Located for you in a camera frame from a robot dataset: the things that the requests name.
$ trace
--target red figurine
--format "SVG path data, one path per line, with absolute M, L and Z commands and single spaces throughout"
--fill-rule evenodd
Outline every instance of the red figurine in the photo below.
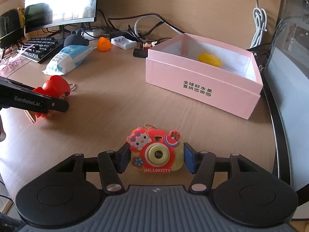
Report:
M 47 95 L 54 98 L 63 99 L 70 95 L 71 89 L 68 82 L 61 76 L 55 75 L 51 76 L 42 87 L 37 87 L 32 91 Z M 35 113 L 32 111 L 25 111 L 27 117 L 32 123 L 36 122 L 36 118 L 51 116 L 53 111 L 50 111 L 48 114 L 44 113 Z

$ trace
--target red toy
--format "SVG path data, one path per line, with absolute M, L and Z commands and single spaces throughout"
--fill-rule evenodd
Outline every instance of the red toy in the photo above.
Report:
M 127 137 L 131 145 L 131 161 L 134 167 L 143 168 L 144 173 L 170 173 L 183 165 L 183 145 L 180 133 L 169 134 L 164 130 L 138 127 Z
M 68 82 L 61 76 L 55 75 L 51 76 L 42 87 L 37 87 L 32 91 L 47 95 L 54 98 L 64 99 L 70 95 L 71 88 Z M 53 111 L 50 111 L 48 114 L 35 113 L 32 111 L 25 111 L 27 117 L 32 123 L 36 122 L 36 118 L 51 116 Z

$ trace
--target toy camera lens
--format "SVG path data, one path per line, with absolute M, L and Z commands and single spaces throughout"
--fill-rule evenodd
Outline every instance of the toy camera lens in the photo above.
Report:
M 170 159 L 170 152 L 167 146 L 155 143 L 146 150 L 146 161 L 155 167 L 164 166 Z
M 162 158 L 162 156 L 163 156 L 163 153 L 162 153 L 162 151 L 155 151 L 155 153 L 154 153 L 155 155 L 155 157 L 157 158 L 157 159 L 161 159 Z

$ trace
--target yellow toy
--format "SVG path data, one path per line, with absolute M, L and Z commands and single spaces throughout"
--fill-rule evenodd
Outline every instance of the yellow toy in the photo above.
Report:
M 25 9 L 18 7 L 17 10 L 18 10 L 19 15 L 20 15 L 21 25 L 24 27 L 25 26 Z
M 201 53 L 198 55 L 198 60 L 208 65 L 212 65 L 220 68 L 222 66 L 222 62 L 219 58 L 214 55 L 210 55 L 207 53 Z

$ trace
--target hand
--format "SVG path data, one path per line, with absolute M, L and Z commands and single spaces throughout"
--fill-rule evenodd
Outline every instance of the hand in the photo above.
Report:
M 8 108 L 8 107 L 5 107 L 5 106 L 0 105 L 0 110 L 1 110 L 2 108 Z M 7 136 L 7 135 L 6 135 L 6 133 L 5 133 L 4 129 L 3 129 L 2 119 L 1 119 L 1 115 L 0 115 L 0 142 L 1 142 L 1 141 L 4 141 L 5 138 L 6 138 L 6 136 Z

